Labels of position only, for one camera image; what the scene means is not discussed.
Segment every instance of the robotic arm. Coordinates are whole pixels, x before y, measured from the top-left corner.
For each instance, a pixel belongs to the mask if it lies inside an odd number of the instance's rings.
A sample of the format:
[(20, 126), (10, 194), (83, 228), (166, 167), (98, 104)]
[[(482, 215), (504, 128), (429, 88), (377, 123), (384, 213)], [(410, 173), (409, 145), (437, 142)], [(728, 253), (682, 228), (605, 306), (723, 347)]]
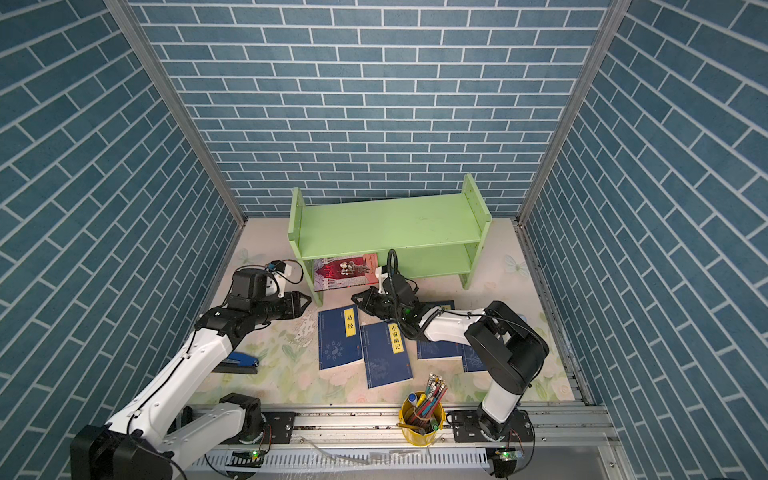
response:
[(394, 250), (389, 251), (387, 265), (378, 274), (379, 287), (353, 295), (352, 301), (369, 315), (397, 323), (408, 339), (471, 346), (492, 378), (488, 394), (478, 406), (480, 429), (492, 441), (505, 439), (512, 412), (549, 354), (544, 339), (497, 300), (470, 311), (424, 305), (416, 297), (419, 288), (412, 289), (399, 273)]
[[(236, 436), (258, 442), (264, 421), (259, 399), (231, 393), (213, 411), (171, 434), (170, 425), (208, 373), (254, 330), (303, 315), (311, 297), (286, 292), (291, 267), (241, 267), (225, 303), (195, 323), (179, 353), (147, 387), (102, 426), (86, 425), (72, 440), (72, 480), (170, 480), (211, 447)], [(353, 296), (364, 312), (397, 323), (409, 339), (470, 345), (493, 378), (478, 407), (482, 432), (492, 441), (509, 434), (512, 413), (549, 354), (546, 342), (503, 302), (482, 310), (451, 311), (419, 302), (397, 270), (390, 250), (379, 288)]]
[(270, 322), (303, 315), (312, 301), (285, 292), (291, 266), (236, 270), (225, 303), (194, 325), (181, 350), (125, 408), (103, 426), (86, 425), (70, 446), (73, 480), (170, 480), (214, 445), (236, 435), (242, 443), (263, 435), (259, 399), (231, 393), (211, 414), (167, 435), (180, 410), (216, 365), (243, 338)]

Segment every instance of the metal bracket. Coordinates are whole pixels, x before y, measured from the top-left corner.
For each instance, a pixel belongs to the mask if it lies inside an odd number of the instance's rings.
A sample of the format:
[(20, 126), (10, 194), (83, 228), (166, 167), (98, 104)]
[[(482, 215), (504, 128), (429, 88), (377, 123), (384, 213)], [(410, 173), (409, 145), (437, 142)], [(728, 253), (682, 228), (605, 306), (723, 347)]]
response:
[[(296, 419), (294, 412), (262, 412), (266, 419), (266, 424), (272, 427), (272, 445), (287, 445), (290, 443), (293, 434), (293, 423)], [(237, 435), (224, 440), (221, 445), (240, 445), (247, 448), (237, 441)]]
[[(485, 442), (487, 439), (480, 430), (478, 414), (470, 410), (452, 410), (447, 413), (453, 430), (453, 440), (456, 443)], [(533, 442), (534, 431), (528, 414), (520, 410), (512, 411), (509, 425), (518, 435), (520, 442)]]

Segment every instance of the yellow pen holder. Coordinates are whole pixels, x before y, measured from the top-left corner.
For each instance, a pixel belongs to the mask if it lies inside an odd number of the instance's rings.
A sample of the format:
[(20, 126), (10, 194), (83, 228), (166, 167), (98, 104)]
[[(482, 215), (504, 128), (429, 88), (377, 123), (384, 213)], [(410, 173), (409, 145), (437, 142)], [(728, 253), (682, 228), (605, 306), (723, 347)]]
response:
[[(416, 392), (416, 398), (420, 399), (423, 394), (424, 392)], [(407, 420), (411, 417), (411, 414), (413, 414), (413, 405), (411, 405), (411, 402), (406, 399), (400, 408), (400, 423), (407, 423)], [(445, 423), (445, 410), (443, 410), (442, 405), (439, 403), (437, 404), (432, 416), (435, 418), (435, 420), (437, 420), (437, 423), (440, 426), (438, 430), (429, 432), (426, 435), (420, 435), (411, 429), (404, 429), (403, 427), (400, 428), (402, 430), (402, 436), (406, 437), (408, 443), (416, 447), (426, 447), (427, 445), (431, 445), (432, 442), (434, 442), (437, 433)]]

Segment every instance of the book cover illustration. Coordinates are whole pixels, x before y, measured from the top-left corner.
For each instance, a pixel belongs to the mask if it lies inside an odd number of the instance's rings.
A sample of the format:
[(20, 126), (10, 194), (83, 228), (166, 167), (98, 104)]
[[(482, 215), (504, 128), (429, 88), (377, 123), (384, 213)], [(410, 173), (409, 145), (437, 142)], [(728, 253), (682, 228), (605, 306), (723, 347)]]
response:
[(319, 258), (313, 261), (313, 282), (316, 292), (346, 286), (378, 284), (376, 267), (379, 259), (375, 253), (357, 257)]
[(360, 319), (357, 306), (343, 306), (317, 314), (320, 369), (362, 360)]
[(396, 324), (363, 325), (362, 351), (369, 389), (413, 378), (406, 345)]
[[(424, 302), (429, 306), (441, 306), (447, 310), (453, 310), (453, 300), (443, 300), (441, 302)], [(462, 356), (462, 345), (453, 342), (416, 342), (416, 358), (419, 360), (431, 359), (453, 359)]]
[(485, 364), (480, 360), (480, 357), (475, 352), (475, 349), (469, 345), (462, 345), (462, 365), (465, 372), (486, 372)]

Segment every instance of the brick wallpaper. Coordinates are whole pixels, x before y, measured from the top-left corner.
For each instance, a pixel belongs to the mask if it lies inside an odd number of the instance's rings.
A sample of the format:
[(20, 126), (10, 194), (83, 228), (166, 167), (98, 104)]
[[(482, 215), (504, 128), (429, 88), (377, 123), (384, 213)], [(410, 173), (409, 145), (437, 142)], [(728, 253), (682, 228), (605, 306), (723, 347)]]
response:
[(101, 0), (0, 2), (0, 185), (0, 478), (60, 478), (179, 346), (235, 225)]
[(609, 0), (132, 1), (250, 216), (452, 193), (518, 211)]
[(767, 27), (634, 0), (528, 227), (638, 478), (768, 478)]

